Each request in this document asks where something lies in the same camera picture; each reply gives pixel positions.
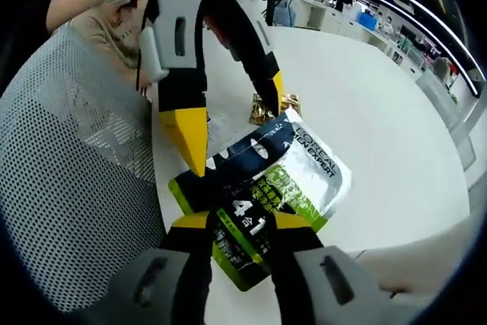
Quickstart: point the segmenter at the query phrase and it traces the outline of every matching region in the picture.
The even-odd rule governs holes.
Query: person
[[[343,11],[343,5],[344,4],[352,5],[353,1],[352,0],[336,0],[335,9],[337,11]]]
[[[427,305],[445,286],[474,244],[483,220],[481,209],[451,228],[396,247],[350,253],[397,301]]]
[[[104,3],[103,0],[35,0],[22,12],[22,21],[11,33],[12,40],[26,40],[24,43],[8,43],[11,57],[2,65],[0,92],[6,89],[27,59],[44,43],[58,27],[90,8]]]
[[[375,30],[379,30],[380,28],[382,28],[382,25],[384,24],[384,20],[382,19],[382,12],[379,11],[376,15],[376,19],[377,19],[377,23],[375,24]]]
[[[324,0],[323,4],[326,5],[327,7],[331,7],[332,6],[332,0]]]
[[[122,80],[135,87],[139,37],[148,0],[122,0],[101,4],[73,18],[74,27],[97,51],[116,66]],[[150,86],[144,70],[140,71],[139,87]]]
[[[450,63],[448,59],[446,57],[437,57],[431,66],[433,66],[433,74],[445,84],[448,76],[450,76]]]
[[[382,25],[382,31],[385,34],[393,34],[394,33],[393,19],[391,17],[386,18],[386,23],[384,23]]]

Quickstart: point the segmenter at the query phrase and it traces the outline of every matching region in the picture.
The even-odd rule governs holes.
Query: office chair
[[[101,299],[118,269],[162,240],[150,115],[69,27],[0,99],[2,220],[32,280],[62,312]]]

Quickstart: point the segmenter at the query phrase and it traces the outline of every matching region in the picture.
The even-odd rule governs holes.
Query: table surface
[[[272,27],[269,37],[286,91],[301,97],[304,121],[352,171],[349,196],[318,233],[325,245],[354,251],[405,244],[468,216],[450,134],[400,67],[373,46],[330,33]],[[204,47],[210,116],[231,132],[248,128],[252,84],[209,31]],[[157,100],[152,123],[158,195],[170,227],[182,211],[167,183],[187,167],[159,129]],[[270,279],[240,292],[215,261],[212,268],[207,323],[280,324]]]

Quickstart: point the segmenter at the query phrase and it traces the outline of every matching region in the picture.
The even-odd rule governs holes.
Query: person in background
[[[335,9],[337,11],[343,11],[343,5],[344,4],[352,5],[353,1],[352,0],[336,0]]]
[[[323,4],[326,5],[327,7],[332,6],[332,0],[323,0]]]
[[[448,59],[446,57],[438,57],[433,61],[432,66],[433,74],[435,74],[443,84],[446,84],[451,73],[450,62]]]
[[[148,0],[121,0],[103,3],[69,22],[100,54],[115,65],[121,79],[135,87],[137,80],[138,39]],[[150,85],[140,72],[139,87]]]
[[[26,42],[10,42],[8,62],[0,75],[0,94],[28,58],[46,42],[51,33],[81,13],[102,5],[104,0],[36,0],[24,7],[11,39],[22,37]]]
[[[381,29],[385,34],[393,34],[393,19],[391,17],[387,17],[386,22],[382,25]]]
[[[382,19],[382,12],[379,11],[375,17],[377,19],[377,23],[375,24],[375,30],[379,30],[379,28],[382,28],[382,25],[384,24],[384,20]]]

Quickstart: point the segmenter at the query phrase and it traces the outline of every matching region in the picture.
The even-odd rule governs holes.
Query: white cabinet
[[[325,18],[325,10],[323,8],[311,7],[310,17],[307,21],[307,27],[314,30],[320,30]]]
[[[345,18],[340,24],[338,34],[361,42],[366,42],[369,38],[367,31],[358,22]]]
[[[364,32],[368,33],[367,42],[369,45],[377,47],[380,51],[385,53],[388,57],[393,58],[392,51],[389,48],[389,44],[383,37],[379,37],[376,32],[368,32],[364,30]]]
[[[331,7],[326,7],[325,19],[330,19],[335,22],[342,23],[343,14],[341,11],[337,11]]]
[[[421,69],[409,57],[404,57],[400,66],[415,81],[422,75]]]
[[[307,22],[310,19],[311,6],[308,6],[304,2],[293,3],[292,10],[296,13],[296,18],[294,19],[295,27],[306,27]]]
[[[337,34],[340,29],[340,23],[330,19],[330,18],[324,18],[323,23],[321,24],[321,31],[322,32],[327,32],[327,33],[334,33]]]

